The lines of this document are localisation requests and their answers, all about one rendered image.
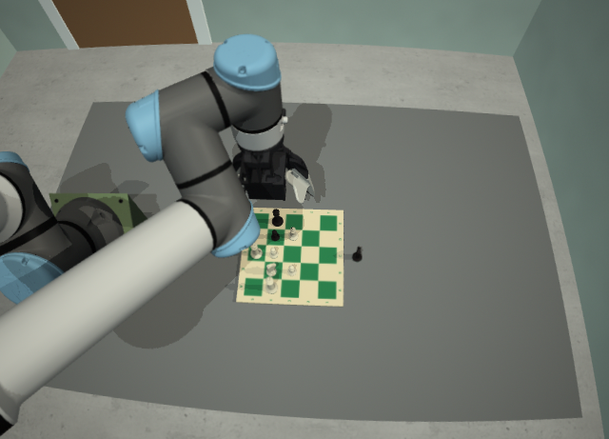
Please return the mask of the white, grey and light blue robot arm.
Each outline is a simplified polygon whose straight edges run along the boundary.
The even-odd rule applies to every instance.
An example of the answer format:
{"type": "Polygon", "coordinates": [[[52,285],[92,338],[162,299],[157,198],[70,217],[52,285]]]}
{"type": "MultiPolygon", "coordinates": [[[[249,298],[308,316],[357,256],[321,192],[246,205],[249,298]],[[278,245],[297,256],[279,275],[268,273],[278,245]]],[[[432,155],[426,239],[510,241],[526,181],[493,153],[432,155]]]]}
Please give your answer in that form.
{"type": "Polygon", "coordinates": [[[276,145],[288,122],[281,78],[274,46],[239,34],[217,47],[213,67],[130,104],[138,148],[164,160],[182,198],[125,234],[94,198],[54,216],[21,157],[0,151],[0,291],[17,304],[0,315],[0,436],[22,403],[208,254],[256,242],[219,132],[231,127],[247,150],[276,145]]]}

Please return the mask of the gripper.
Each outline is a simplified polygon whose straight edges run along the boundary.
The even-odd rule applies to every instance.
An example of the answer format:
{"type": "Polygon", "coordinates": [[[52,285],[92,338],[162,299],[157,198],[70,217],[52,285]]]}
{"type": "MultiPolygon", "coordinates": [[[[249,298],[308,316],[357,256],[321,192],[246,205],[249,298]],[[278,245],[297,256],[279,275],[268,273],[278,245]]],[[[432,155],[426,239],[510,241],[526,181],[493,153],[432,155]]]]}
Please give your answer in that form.
{"type": "Polygon", "coordinates": [[[234,156],[232,164],[249,199],[285,201],[286,181],[300,204],[305,201],[307,192],[315,196],[304,160],[284,146],[284,138],[283,135],[276,145],[264,151],[247,150],[237,143],[241,152],[234,156]]]}

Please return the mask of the green and cream chessboard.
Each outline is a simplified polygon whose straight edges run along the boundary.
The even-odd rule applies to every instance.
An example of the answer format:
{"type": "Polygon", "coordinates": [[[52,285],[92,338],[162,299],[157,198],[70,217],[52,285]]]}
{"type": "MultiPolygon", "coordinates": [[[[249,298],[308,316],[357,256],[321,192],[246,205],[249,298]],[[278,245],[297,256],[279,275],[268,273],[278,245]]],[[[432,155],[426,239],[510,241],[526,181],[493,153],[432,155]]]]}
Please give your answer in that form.
{"type": "Polygon", "coordinates": [[[251,257],[251,247],[242,250],[237,303],[293,305],[293,306],[344,306],[344,211],[277,209],[284,222],[272,224],[275,209],[253,208],[260,225],[256,240],[263,255],[251,257]],[[288,234],[294,227],[299,237],[292,241],[288,234]],[[280,235],[271,239],[272,231],[280,235]],[[270,257],[270,249],[279,255],[270,257]],[[276,264],[273,281],[276,293],[266,291],[266,266],[276,264]],[[296,275],[288,274],[294,266],[296,275]]]}

